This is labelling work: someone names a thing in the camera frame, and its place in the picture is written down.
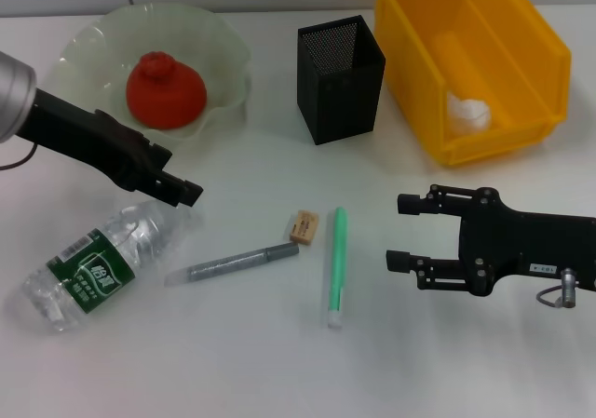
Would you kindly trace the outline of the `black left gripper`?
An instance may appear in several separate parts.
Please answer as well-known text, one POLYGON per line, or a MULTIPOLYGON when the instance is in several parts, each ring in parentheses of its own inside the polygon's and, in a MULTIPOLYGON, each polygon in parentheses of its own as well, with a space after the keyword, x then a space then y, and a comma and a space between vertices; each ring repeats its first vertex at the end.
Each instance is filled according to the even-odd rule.
POLYGON ((193 207, 203 188, 164 170, 171 152, 107 113, 88 112, 41 89, 17 136, 85 163, 122 189, 193 207))

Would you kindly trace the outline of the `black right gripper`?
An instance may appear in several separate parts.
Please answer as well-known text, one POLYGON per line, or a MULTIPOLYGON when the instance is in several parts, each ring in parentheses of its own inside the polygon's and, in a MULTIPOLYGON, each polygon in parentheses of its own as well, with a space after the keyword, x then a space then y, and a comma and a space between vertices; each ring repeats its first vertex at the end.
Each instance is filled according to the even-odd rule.
POLYGON ((595 220, 507 207, 493 188, 431 184, 425 196, 400 194, 399 214, 462 218, 459 260, 388 250, 387 270, 416 276, 420 290, 465 291, 485 297, 506 276, 560 279, 574 272, 578 287, 595 290, 595 220))

